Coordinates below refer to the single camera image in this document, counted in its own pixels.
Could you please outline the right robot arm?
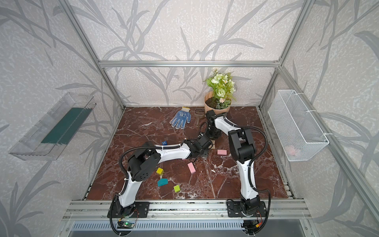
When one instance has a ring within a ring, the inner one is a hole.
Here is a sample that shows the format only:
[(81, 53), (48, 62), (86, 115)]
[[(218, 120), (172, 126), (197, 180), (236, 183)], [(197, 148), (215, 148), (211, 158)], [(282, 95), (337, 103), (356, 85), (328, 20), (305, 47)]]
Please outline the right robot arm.
[[(229, 148), (232, 158), (236, 161), (241, 189), (240, 201), (227, 202), (230, 217), (267, 216), (270, 202), (267, 204), (260, 200), (260, 193), (269, 192), (268, 189), (258, 190), (255, 183), (254, 161), (266, 151), (268, 142), (265, 133), (256, 126), (237, 125), (227, 118), (226, 113), (216, 114), (210, 110), (205, 114), (208, 122), (206, 135), (209, 138), (218, 138), (225, 133), (229, 138)], [(264, 147), (257, 152), (252, 131), (259, 132), (265, 140)]]

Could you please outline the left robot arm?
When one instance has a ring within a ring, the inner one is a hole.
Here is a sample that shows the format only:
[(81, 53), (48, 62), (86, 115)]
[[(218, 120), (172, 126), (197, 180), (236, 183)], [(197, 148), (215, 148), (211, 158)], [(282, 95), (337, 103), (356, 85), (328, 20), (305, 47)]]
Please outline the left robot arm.
[(197, 158), (212, 145), (212, 141), (203, 135), (176, 145), (159, 146), (148, 141), (124, 152), (118, 159), (120, 169), (125, 175), (124, 185), (121, 192), (115, 194), (107, 217), (122, 218), (133, 214), (137, 209), (136, 196), (142, 182), (153, 174), (160, 163)]

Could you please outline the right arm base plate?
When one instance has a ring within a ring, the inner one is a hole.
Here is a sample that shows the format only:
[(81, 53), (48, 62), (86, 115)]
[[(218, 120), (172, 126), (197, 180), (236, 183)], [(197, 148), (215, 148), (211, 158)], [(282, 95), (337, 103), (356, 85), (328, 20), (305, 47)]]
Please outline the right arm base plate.
[(241, 200), (231, 200), (227, 199), (227, 212), (228, 217), (266, 217), (267, 215), (267, 207), (264, 201), (260, 201), (259, 205), (253, 205), (252, 208), (247, 208), (245, 204), (242, 203)]

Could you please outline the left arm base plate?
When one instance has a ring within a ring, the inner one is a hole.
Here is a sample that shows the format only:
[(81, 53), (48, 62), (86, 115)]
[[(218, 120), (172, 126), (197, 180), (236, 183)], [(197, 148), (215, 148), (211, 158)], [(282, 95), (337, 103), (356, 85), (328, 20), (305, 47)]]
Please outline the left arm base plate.
[(147, 218), (149, 212), (149, 202), (136, 201), (127, 207), (122, 207), (119, 201), (111, 203), (110, 209), (108, 211), (108, 218)]

